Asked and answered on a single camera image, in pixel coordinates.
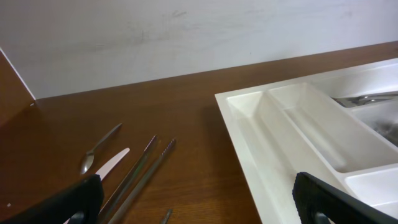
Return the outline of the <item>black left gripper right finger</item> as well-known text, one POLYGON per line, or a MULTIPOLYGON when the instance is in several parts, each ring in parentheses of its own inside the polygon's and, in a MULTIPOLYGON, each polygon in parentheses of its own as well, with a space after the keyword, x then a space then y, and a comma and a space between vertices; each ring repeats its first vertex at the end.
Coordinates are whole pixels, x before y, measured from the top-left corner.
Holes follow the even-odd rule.
POLYGON ((307 172, 297 173, 292 195, 302 223, 397 224, 396 218, 307 172))

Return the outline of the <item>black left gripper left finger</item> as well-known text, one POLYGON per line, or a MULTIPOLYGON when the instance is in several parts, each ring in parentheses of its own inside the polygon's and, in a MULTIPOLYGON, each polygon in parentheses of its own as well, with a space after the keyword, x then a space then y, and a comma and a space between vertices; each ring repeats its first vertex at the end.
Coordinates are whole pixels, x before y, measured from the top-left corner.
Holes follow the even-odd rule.
POLYGON ((96 223, 103 200, 101 177, 92 174, 2 222, 65 223, 74 214, 82 213, 73 223, 96 223))

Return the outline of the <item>small metal teaspoon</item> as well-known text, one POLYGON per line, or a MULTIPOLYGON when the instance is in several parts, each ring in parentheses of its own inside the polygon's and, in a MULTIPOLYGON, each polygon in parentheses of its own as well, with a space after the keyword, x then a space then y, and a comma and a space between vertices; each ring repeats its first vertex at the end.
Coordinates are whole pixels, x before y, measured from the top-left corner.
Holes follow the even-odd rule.
POLYGON ((96 144, 95 146, 87 151, 83 156, 80 166, 80 174, 83 175, 88 172, 90 167, 93 165, 95 158, 95 151, 97 151, 116 131, 118 131, 123 124, 117 124, 113 129, 111 129, 108 133, 106 133, 96 144))

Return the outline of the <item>large metal spoon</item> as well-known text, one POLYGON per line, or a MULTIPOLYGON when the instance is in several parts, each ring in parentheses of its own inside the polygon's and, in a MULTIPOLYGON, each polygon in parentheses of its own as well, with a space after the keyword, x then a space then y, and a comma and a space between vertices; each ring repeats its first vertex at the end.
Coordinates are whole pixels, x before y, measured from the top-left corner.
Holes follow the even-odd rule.
POLYGON ((373 130, 397 146, 397 121, 375 121, 373 130))

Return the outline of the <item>metal fork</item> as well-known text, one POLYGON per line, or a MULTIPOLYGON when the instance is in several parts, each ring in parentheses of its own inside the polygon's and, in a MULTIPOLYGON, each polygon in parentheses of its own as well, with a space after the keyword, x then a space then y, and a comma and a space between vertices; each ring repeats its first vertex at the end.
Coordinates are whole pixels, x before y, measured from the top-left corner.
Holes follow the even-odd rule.
POLYGON ((371 97, 366 98, 360 97, 349 97, 349 98, 333 98, 339 105, 345 108, 353 108, 357 106, 368 105, 372 103, 378 103, 387 100, 396 100, 397 97, 371 97))
POLYGON ((390 100, 397 97, 397 91, 390 91, 384 93, 372 93, 361 96, 351 96, 346 98, 333 98, 333 100, 338 103, 343 104, 344 102, 359 103, 361 101, 371 101, 371 100, 390 100))

